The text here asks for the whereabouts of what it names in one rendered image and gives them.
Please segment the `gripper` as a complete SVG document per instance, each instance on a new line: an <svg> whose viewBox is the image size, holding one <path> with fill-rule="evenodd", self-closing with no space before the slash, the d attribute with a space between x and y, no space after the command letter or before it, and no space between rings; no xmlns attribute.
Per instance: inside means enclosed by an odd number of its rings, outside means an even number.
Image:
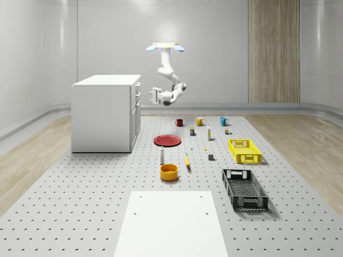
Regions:
<svg viewBox="0 0 343 257"><path fill-rule="evenodd" d="M160 88L153 87L152 91L149 92L152 95L151 101L153 104L160 104L161 103L161 96L162 93Z"/></svg>

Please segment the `red plate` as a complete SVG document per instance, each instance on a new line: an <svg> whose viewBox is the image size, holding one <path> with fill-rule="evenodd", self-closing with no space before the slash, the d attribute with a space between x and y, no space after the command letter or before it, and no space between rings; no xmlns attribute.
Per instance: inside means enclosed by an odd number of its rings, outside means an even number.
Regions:
<svg viewBox="0 0 343 257"><path fill-rule="evenodd" d="M154 143L163 147L174 147L181 143L181 138L175 135L159 135L154 138Z"/></svg>

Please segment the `drone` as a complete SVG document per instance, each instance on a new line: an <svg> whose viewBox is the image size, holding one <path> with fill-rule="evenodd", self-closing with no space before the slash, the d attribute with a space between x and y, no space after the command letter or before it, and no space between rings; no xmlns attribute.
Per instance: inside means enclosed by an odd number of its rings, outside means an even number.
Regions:
<svg viewBox="0 0 343 257"><path fill-rule="evenodd" d="M153 51L157 48L174 48L177 51L184 51L184 48L178 43L153 43L151 46L146 48L146 51Z"/></svg>

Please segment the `white cabinet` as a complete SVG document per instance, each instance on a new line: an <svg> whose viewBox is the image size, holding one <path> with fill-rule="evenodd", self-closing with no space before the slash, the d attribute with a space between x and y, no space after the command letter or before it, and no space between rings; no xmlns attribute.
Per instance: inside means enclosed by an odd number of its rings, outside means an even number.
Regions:
<svg viewBox="0 0 343 257"><path fill-rule="evenodd" d="M140 75L94 75L71 87L71 150L130 153L140 130Z"/></svg>

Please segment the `yellow bowl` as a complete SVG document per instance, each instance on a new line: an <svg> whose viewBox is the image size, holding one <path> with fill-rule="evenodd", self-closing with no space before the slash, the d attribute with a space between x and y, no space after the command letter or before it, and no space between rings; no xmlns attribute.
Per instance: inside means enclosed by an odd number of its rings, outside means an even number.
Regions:
<svg viewBox="0 0 343 257"><path fill-rule="evenodd" d="M164 164L160 167L160 178L165 181L173 181L178 178L178 167L174 164Z"/></svg>

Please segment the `yellow basket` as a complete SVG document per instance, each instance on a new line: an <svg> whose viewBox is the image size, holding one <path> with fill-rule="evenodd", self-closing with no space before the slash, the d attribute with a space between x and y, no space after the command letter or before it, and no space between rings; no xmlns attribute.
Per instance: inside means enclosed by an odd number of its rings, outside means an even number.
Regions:
<svg viewBox="0 0 343 257"><path fill-rule="evenodd" d="M228 148L237 163L261 163L262 154L249 139L229 139Z"/></svg>

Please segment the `white board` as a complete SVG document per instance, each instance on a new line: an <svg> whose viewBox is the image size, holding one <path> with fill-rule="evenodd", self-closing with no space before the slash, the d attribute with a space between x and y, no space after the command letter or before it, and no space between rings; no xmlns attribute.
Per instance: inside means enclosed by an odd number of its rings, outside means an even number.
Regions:
<svg viewBox="0 0 343 257"><path fill-rule="evenodd" d="M133 191L114 257L228 257L210 191Z"/></svg>

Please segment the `dark grey basket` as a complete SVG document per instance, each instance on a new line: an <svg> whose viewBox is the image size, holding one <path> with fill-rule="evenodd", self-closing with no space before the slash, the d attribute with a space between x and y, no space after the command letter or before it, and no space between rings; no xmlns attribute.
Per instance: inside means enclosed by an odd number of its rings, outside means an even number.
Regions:
<svg viewBox="0 0 343 257"><path fill-rule="evenodd" d="M251 170L222 169L222 180L235 210L268 209L268 196Z"/></svg>

